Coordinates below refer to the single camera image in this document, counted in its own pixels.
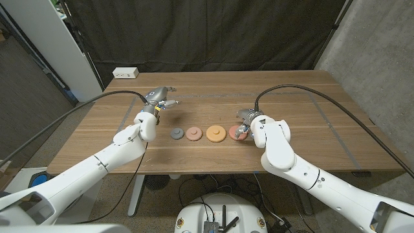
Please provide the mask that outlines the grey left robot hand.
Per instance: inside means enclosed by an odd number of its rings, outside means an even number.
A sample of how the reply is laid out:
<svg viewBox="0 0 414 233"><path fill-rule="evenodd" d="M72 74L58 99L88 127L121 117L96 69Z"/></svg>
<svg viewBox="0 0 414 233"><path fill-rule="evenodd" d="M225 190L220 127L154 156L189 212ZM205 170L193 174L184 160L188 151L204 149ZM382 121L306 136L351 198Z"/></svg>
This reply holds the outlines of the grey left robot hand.
<svg viewBox="0 0 414 233"><path fill-rule="evenodd" d="M168 100L167 95L169 92L176 91L174 87L157 87L156 89L148 92L145 96L147 103L143 106L142 112L151 113L155 116L161 109L168 109L179 105L178 100Z"/></svg>

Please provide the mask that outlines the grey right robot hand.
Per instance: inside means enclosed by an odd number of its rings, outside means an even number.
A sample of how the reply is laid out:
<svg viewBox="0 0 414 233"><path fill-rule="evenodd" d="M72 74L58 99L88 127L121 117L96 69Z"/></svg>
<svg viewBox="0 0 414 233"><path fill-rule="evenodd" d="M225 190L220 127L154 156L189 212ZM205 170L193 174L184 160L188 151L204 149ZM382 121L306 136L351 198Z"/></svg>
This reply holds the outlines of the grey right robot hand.
<svg viewBox="0 0 414 233"><path fill-rule="evenodd" d="M243 120L243 123L235 130L235 138L238 139L243 133L250 131L252 121L262 115L263 112L255 109L242 109L237 112L237 117Z"/></svg>

